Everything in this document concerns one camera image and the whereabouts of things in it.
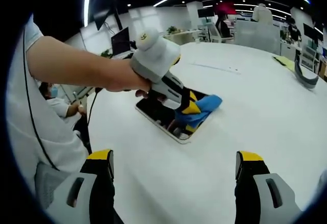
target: computer monitor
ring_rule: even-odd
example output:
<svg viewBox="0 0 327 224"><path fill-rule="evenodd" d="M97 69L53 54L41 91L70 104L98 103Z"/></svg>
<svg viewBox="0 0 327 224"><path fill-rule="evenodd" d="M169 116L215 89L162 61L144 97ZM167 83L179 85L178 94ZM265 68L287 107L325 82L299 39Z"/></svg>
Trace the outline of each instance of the computer monitor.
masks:
<svg viewBox="0 0 327 224"><path fill-rule="evenodd" d="M305 23L303 23L303 28L304 28L305 35L308 36L310 39L312 39L314 43L318 43L318 38L319 38L318 31L306 25Z"/></svg>
<svg viewBox="0 0 327 224"><path fill-rule="evenodd" d="M131 50L129 44L129 31L125 28L111 38L112 54L114 56Z"/></svg>
<svg viewBox="0 0 327 224"><path fill-rule="evenodd" d="M198 10L199 17L215 16L214 9L212 7Z"/></svg>

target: white shirt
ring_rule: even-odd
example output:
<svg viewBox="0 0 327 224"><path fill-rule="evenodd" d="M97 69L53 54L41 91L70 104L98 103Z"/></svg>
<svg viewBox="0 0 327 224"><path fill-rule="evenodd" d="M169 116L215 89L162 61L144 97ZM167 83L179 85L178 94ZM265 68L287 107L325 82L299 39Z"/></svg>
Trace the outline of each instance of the white shirt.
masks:
<svg viewBox="0 0 327 224"><path fill-rule="evenodd" d="M27 51L42 36L31 17L25 27ZM7 129L13 155L29 189L35 192L34 176L39 162L50 165L46 159L31 123L25 87L23 63L23 34L21 35L9 70L6 95ZM73 131L48 105L37 83L27 69L27 83L36 130L55 166L62 171L79 171L88 156L86 148Z"/></svg>
<svg viewBox="0 0 327 224"><path fill-rule="evenodd" d="M260 23L272 25L272 14L265 4L259 4L259 6L254 8L252 19Z"/></svg>
<svg viewBox="0 0 327 224"><path fill-rule="evenodd" d="M77 112L74 116L66 117L69 104L61 98L52 98L46 100L48 104L55 110L56 114L69 126L71 130L74 129L77 121L82 117L82 115Z"/></svg>

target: black cable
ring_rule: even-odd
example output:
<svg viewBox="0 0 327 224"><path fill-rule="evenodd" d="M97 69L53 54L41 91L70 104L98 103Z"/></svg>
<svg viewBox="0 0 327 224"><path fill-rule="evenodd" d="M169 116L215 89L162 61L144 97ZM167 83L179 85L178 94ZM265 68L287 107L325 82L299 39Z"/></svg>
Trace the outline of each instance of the black cable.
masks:
<svg viewBox="0 0 327 224"><path fill-rule="evenodd" d="M26 75L26 63L25 63L25 29L24 29L24 33L23 33L23 42L22 42L22 49L23 49L23 61L24 61L24 74L25 74L25 86L26 86L26 95L27 95L27 101L29 103L29 109L30 109L30 114L31 114L31 121L32 121L32 125L33 125L33 129L34 129L34 133L35 136L37 138L37 141L39 142L42 151L46 157L46 159L49 161L49 163L51 164L51 167L55 170L59 169L54 165L54 163L52 162L52 160L50 159L49 155L46 153L46 150L43 146L43 143L39 137L39 134L37 133L36 127L35 127L35 122L34 122L34 118L33 118L33 113L32 113L32 108L31 108L31 101L30 101L30 95L29 95L29 90L28 90L28 86L27 86L27 75Z"/></svg>
<svg viewBox="0 0 327 224"><path fill-rule="evenodd" d="M109 32L111 32L112 34L116 34L112 29L111 27L109 26L109 24L107 22L104 22L104 25L106 26L106 28L109 30Z"/></svg>
<svg viewBox="0 0 327 224"><path fill-rule="evenodd" d="M85 48L85 50L87 51L87 48L86 48L86 45L85 45L85 42L84 42L84 39L83 39L83 35L82 35L81 30L80 30L80 35L81 35L81 39L82 39L82 42L83 42L84 48Z"/></svg>
<svg viewBox="0 0 327 224"><path fill-rule="evenodd" d="M94 99L93 99L93 102L92 102L92 105L91 105L90 114L88 115L87 126L88 126L88 124L90 123L90 118L91 118L92 108L93 108L94 102L96 101L97 95L98 95L98 92L96 92L96 95L94 96Z"/></svg>

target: human hand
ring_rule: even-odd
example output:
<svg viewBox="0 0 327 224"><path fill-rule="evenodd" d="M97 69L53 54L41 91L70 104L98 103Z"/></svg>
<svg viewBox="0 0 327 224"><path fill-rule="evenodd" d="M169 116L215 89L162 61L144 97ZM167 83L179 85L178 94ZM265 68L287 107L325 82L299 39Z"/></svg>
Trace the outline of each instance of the human hand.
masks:
<svg viewBox="0 0 327 224"><path fill-rule="evenodd" d="M81 103L79 101L74 101L71 105L78 107L79 105L81 105Z"/></svg>
<svg viewBox="0 0 327 224"><path fill-rule="evenodd" d="M85 110L85 108L84 108L82 105L79 105L79 106L78 106L78 112L79 112L81 115L86 115L86 110Z"/></svg>
<svg viewBox="0 0 327 224"><path fill-rule="evenodd" d="M130 59L111 60L109 68L115 71L115 75L109 80L107 90L113 92L126 89L141 90L144 95L150 90L151 82L134 72L130 66Z"/></svg>

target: blue cloth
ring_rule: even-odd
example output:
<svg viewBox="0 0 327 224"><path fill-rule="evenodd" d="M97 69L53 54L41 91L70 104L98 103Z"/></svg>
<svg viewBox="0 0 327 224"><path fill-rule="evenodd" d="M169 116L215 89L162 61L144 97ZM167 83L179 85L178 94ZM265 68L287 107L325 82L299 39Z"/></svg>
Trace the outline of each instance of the blue cloth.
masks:
<svg viewBox="0 0 327 224"><path fill-rule="evenodd" d="M216 95L209 95L196 101L195 104L199 107L201 113L197 114L182 114L175 111L175 119L179 122L185 123L192 128L196 128L201 122L220 106L223 100Z"/></svg>

